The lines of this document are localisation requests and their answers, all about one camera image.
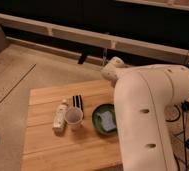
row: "floor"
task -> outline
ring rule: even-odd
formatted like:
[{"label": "floor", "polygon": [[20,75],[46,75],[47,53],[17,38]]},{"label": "floor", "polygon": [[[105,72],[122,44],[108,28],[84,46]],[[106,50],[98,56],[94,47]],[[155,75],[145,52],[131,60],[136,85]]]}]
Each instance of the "floor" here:
[{"label": "floor", "polygon": [[[0,54],[0,171],[20,170],[30,89],[102,79],[100,69],[15,44]],[[171,137],[181,130],[181,122],[168,126]],[[187,130],[189,136],[189,115]],[[172,138],[172,144],[174,152],[183,159],[179,139]]]}]

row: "paper cup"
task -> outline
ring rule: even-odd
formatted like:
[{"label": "paper cup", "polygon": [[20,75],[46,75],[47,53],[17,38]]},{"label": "paper cup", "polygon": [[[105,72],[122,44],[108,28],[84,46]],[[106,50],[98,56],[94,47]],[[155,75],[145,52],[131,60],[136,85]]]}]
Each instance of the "paper cup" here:
[{"label": "paper cup", "polygon": [[64,118],[67,124],[71,126],[71,129],[75,131],[81,127],[83,112],[78,107],[70,107],[65,113]]}]

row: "green plate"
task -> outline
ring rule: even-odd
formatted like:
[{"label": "green plate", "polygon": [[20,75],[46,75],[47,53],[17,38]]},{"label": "green plate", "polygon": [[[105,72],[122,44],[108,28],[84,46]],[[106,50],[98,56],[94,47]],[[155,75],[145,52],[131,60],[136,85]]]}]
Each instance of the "green plate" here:
[{"label": "green plate", "polygon": [[109,111],[112,114],[112,120],[116,125],[115,111],[113,104],[102,104],[98,106],[94,112],[92,113],[92,122],[97,132],[103,135],[112,135],[117,133],[117,129],[113,129],[111,131],[105,131],[101,125],[101,118],[98,116],[98,113],[103,113]]}]

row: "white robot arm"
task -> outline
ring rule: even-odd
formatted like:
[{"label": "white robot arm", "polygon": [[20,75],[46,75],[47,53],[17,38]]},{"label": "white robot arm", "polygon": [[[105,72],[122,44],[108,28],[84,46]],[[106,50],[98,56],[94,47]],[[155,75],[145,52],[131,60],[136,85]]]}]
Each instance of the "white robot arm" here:
[{"label": "white robot arm", "polygon": [[176,171],[164,111],[189,97],[189,69],[181,65],[123,67],[123,61],[114,57],[102,75],[115,85],[124,170]]}]

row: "desk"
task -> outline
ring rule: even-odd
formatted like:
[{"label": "desk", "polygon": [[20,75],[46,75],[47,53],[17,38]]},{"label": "desk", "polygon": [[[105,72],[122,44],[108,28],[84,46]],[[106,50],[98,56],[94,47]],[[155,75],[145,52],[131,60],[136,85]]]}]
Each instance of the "desk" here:
[{"label": "desk", "polygon": [[[84,104],[82,128],[66,126],[64,135],[52,130],[57,106],[64,98],[81,94]],[[113,103],[113,88],[105,80],[34,89],[30,92],[22,171],[99,170],[121,163],[117,135],[99,135],[92,124],[93,110]]]}]

